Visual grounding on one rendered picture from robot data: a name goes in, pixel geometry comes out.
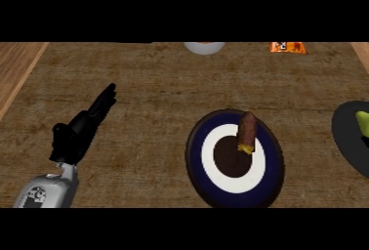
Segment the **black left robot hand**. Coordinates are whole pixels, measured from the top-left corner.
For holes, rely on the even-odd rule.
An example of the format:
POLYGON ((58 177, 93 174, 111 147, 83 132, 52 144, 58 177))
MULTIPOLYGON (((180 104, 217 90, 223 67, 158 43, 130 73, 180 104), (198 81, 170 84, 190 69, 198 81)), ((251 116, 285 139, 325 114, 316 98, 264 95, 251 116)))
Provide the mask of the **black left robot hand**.
POLYGON ((99 94, 92 107, 83 110, 68 124, 53 126, 52 153, 49 159, 55 162, 77 165, 90 148, 97 127, 114 106, 115 84, 111 83, 99 94))

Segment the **blue and white plate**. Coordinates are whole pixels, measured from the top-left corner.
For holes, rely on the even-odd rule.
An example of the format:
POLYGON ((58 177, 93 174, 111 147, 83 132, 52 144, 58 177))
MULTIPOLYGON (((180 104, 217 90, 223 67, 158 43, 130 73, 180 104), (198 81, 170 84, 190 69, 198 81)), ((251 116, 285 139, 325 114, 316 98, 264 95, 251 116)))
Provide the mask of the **blue and white plate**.
POLYGON ((255 151, 238 150, 244 111, 220 109, 204 116, 189 135, 186 169, 195 190, 213 207, 269 207, 283 182, 278 138, 257 119, 255 151))

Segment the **brown pear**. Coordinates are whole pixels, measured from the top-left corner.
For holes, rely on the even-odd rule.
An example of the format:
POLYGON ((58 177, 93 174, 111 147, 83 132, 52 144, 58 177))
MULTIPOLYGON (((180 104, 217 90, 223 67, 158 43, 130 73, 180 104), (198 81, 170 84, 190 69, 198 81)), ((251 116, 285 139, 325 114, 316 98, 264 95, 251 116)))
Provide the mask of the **brown pear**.
POLYGON ((255 151, 257 118, 251 111, 247 111, 239 120, 238 126, 238 150, 248 155, 255 151))

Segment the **black pan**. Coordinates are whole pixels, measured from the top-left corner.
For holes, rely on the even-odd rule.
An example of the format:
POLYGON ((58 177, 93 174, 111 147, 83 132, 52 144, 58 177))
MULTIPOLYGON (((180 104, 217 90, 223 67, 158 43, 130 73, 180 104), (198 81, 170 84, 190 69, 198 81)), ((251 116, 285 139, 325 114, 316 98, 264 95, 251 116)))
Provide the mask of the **black pan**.
POLYGON ((369 113, 369 102, 350 101, 338 106, 332 117, 332 134, 342 157, 369 179, 369 137, 360 131, 357 111, 369 113))

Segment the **brown woven placemat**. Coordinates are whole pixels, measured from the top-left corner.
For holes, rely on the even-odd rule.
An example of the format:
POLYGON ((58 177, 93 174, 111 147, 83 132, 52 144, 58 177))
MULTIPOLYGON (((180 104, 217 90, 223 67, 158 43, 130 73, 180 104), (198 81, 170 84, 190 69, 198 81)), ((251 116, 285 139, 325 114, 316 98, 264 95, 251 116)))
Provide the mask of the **brown woven placemat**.
POLYGON ((369 100, 369 73, 347 43, 303 55, 230 43, 199 56, 179 43, 53 43, 0 120, 0 207, 30 179, 56 170, 52 127, 86 109, 108 84, 117 104, 80 164, 78 207, 201 207, 185 164, 198 120, 249 110, 272 128, 285 162, 278 207, 366 207, 369 179, 347 164, 332 113, 369 100))

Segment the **white bowl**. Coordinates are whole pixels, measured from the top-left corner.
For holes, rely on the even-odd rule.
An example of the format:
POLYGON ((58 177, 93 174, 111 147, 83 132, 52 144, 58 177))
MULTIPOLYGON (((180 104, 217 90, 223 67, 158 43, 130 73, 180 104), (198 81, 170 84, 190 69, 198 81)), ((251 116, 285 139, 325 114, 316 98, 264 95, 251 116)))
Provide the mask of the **white bowl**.
POLYGON ((187 50, 202 56, 217 53, 224 46, 223 42, 186 42, 187 50))

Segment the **orange snack bag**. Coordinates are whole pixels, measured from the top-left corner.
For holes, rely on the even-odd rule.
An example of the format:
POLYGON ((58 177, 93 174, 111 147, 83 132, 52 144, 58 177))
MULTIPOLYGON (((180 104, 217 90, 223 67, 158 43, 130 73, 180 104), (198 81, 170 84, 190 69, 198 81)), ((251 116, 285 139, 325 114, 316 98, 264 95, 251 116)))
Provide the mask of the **orange snack bag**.
POLYGON ((301 42, 272 42, 270 52, 307 54, 306 46, 301 42))

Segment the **green vegetable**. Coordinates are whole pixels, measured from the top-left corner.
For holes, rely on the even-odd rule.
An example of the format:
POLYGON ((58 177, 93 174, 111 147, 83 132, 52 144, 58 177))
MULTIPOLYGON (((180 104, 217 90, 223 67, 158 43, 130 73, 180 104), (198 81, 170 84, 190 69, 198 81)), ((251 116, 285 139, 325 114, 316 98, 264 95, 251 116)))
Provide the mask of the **green vegetable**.
POLYGON ((362 135, 366 138, 369 138, 369 112, 359 110, 356 112, 356 120, 357 120, 362 135))

